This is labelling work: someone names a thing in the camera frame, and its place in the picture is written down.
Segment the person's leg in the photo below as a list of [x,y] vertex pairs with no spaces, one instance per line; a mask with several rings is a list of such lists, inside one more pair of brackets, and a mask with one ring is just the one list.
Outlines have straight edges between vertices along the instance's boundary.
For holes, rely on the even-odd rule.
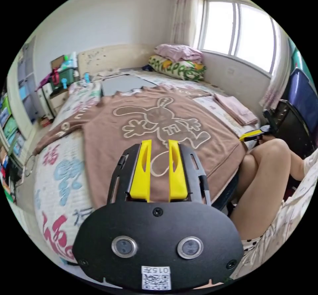
[[258,164],[253,155],[247,154],[239,166],[238,186],[235,193],[235,199],[239,201],[254,180],[258,170]]
[[[259,143],[264,144],[270,140],[276,139],[273,135],[264,135],[260,139]],[[304,161],[293,151],[290,150],[291,154],[291,176],[298,181],[302,181],[305,177],[304,174]]]
[[258,238],[271,225],[291,170],[290,150],[280,139],[257,146],[250,154],[258,170],[230,216],[242,240]]

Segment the thigh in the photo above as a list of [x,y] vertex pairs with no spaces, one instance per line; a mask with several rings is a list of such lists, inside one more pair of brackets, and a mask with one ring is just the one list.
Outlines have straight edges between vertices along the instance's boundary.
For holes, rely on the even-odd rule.
[[235,198],[237,202],[240,200],[246,189],[254,180],[258,170],[258,164],[254,156],[247,154],[243,158],[239,166],[238,183],[236,188]]
[[242,240],[258,238],[270,226],[290,174],[291,156],[284,142],[269,141],[256,147],[252,155],[258,163],[256,176],[230,216]]

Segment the folded pink towel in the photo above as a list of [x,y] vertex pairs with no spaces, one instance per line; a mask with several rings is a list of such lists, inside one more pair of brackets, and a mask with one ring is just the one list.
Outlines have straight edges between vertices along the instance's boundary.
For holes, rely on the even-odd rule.
[[165,57],[172,62],[185,60],[202,63],[203,60],[203,53],[201,51],[182,44],[160,44],[154,51],[156,54]]
[[258,122],[258,118],[234,96],[225,97],[219,94],[214,94],[214,99],[239,124],[244,126]]

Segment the brown t-shirt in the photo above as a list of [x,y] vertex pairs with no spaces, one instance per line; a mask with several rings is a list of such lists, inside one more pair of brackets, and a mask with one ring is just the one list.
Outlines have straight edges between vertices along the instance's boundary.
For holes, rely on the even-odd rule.
[[85,167],[95,208],[106,204],[112,173],[123,151],[142,140],[152,140],[151,193],[154,202],[169,198],[168,140],[191,146],[208,177],[215,200],[238,168],[245,147],[211,112],[192,99],[209,96],[195,89],[143,88],[131,96],[105,96],[64,120],[38,143],[34,154],[82,128]]

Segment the bedsheet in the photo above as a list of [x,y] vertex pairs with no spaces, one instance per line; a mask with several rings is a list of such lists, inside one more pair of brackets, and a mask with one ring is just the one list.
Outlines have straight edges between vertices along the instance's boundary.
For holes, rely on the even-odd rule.
[[[221,89],[207,83],[184,82],[162,74],[138,70],[125,73],[168,88],[201,88],[225,95]],[[137,92],[140,90],[132,90],[122,95]],[[63,105],[51,129],[84,106],[96,104],[100,98],[100,81],[91,83],[86,88],[78,86]],[[196,101],[219,117],[238,136],[257,127],[240,126],[213,101],[213,97],[202,97]],[[50,249],[61,258],[76,263],[72,254],[75,237],[80,225],[94,211],[84,169],[82,131],[75,131],[46,147],[39,155],[35,172],[34,205],[43,237]]]

